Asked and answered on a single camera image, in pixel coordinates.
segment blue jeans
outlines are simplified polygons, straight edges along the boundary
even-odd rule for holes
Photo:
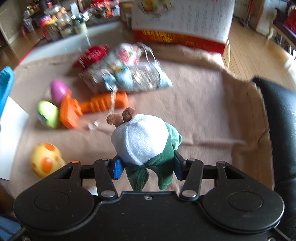
[[[9,240],[21,229],[16,218],[11,214],[0,214],[0,240]]]

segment white plush head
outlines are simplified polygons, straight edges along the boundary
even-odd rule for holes
[[[124,162],[141,166],[163,152],[168,135],[162,119],[137,114],[113,131],[111,142]]]

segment brown blanket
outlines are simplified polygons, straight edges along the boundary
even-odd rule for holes
[[[215,165],[227,161],[253,178],[273,187],[269,128],[264,104],[255,86],[240,81],[203,51],[181,46],[151,45],[155,56],[173,82],[173,88],[130,94],[136,113],[155,115],[170,123],[183,136],[178,149],[184,158],[196,158]],[[44,98],[49,83],[64,81],[78,101],[88,100],[92,92],[71,68],[77,54],[60,55],[18,66],[11,97],[30,115],[21,139],[8,190],[16,197],[39,178],[30,167],[30,153],[40,142],[57,146],[66,162],[95,160],[115,156],[110,136],[114,126],[106,123],[107,112],[85,114],[80,128],[46,129],[37,119],[36,105]],[[90,132],[88,122],[98,119],[99,130]],[[85,185],[95,192],[94,181]],[[114,181],[120,193],[131,190],[126,174]],[[168,190],[179,191],[182,182],[174,178]],[[213,187],[203,182],[202,194]],[[157,177],[151,178],[144,191],[157,191]]]

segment purple plastic egg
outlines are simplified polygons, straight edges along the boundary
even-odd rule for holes
[[[62,81],[53,80],[50,83],[50,90],[53,102],[60,105],[69,88]]]

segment orange toy hammer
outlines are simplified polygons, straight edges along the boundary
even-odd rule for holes
[[[97,95],[90,99],[89,102],[78,103],[71,98],[71,91],[68,91],[63,98],[59,118],[60,121],[68,128],[77,128],[78,119],[83,113],[99,112],[109,110],[111,107],[111,93]],[[125,92],[117,92],[115,98],[115,108],[129,107],[128,97]]]

